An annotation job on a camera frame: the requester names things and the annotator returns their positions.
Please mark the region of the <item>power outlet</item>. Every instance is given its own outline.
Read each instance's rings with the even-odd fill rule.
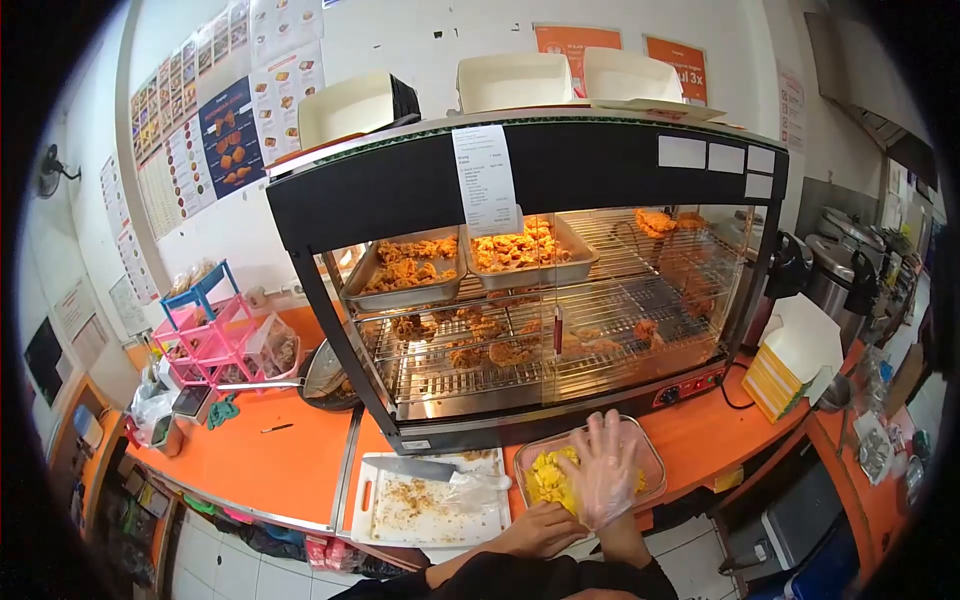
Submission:
[[[306,298],[306,294],[303,293],[303,286],[300,285],[299,279],[291,279],[290,283],[287,284],[287,287],[290,288],[290,294],[294,298]]]
[[[247,304],[250,305],[250,308],[263,308],[267,305],[267,291],[263,289],[262,285],[257,285],[247,290],[247,293],[244,294],[244,297],[247,300]]]

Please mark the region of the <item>orange counter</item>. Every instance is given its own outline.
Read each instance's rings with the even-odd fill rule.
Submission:
[[[127,453],[160,477],[214,504],[306,531],[330,532],[351,411],[327,413],[294,390],[235,400],[240,414],[210,431],[178,420],[179,455],[129,445]],[[285,423],[293,427],[260,433]]]
[[[845,370],[860,354],[851,352]],[[741,357],[749,364],[750,359]],[[749,404],[740,386],[745,370],[734,368],[726,390],[733,404]],[[186,441],[179,456],[167,458],[158,451],[129,447],[128,453],[175,486],[215,504],[246,511],[307,532],[348,535],[353,522],[357,482],[363,455],[390,452],[390,444],[376,421],[364,412],[327,413],[304,403],[295,391],[258,396],[245,392],[236,404],[240,415],[213,431],[185,424]],[[904,435],[913,435],[905,410],[895,418]],[[889,544],[905,523],[897,512],[896,482],[871,487],[852,451],[837,459],[842,416],[812,413],[807,402],[771,424],[751,407],[733,410],[720,390],[639,418],[644,431],[666,467],[667,489],[649,504],[637,507],[640,530],[653,526],[653,506],[671,502],[700,486],[711,487],[715,478],[742,465],[773,444],[789,437],[781,450],[761,469],[772,468],[782,454],[802,438],[809,438],[837,487],[850,519],[860,554],[862,577],[876,569]],[[293,427],[260,433],[283,423]],[[513,460],[519,446],[505,447],[507,474],[514,476]],[[744,482],[748,488],[754,478]],[[508,493],[513,518],[525,510],[519,489]],[[394,550],[380,548],[390,558]],[[409,553],[409,549],[396,552]],[[405,564],[416,562],[401,559]]]

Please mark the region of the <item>chef's knife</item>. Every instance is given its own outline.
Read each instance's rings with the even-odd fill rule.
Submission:
[[[391,473],[409,475],[417,479],[443,481],[453,485],[463,484],[467,481],[476,481],[495,490],[508,490],[514,483],[513,480],[506,475],[497,477],[495,475],[476,472],[461,473],[457,470],[456,465],[438,461],[424,461],[419,458],[371,456],[363,459],[363,462],[371,467],[388,470]]]

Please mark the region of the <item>hand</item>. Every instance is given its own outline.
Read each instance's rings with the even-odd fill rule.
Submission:
[[[563,504],[541,501],[489,541],[485,549],[525,558],[552,559],[588,533]]]
[[[587,419],[589,442],[582,429],[570,436],[580,466],[565,456],[560,468],[573,485],[577,514],[590,531],[596,531],[634,504],[636,488],[636,440],[620,445],[620,414],[610,410],[606,419],[593,413]]]

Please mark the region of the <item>wall fan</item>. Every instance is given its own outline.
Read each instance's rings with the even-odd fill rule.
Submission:
[[[50,198],[54,195],[60,184],[60,175],[66,176],[69,180],[75,180],[80,177],[80,168],[77,168],[76,175],[67,173],[63,163],[57,160],[57,144],[50,144],[46,155],[40,160],[36,175],[36,191],[41,198]]]

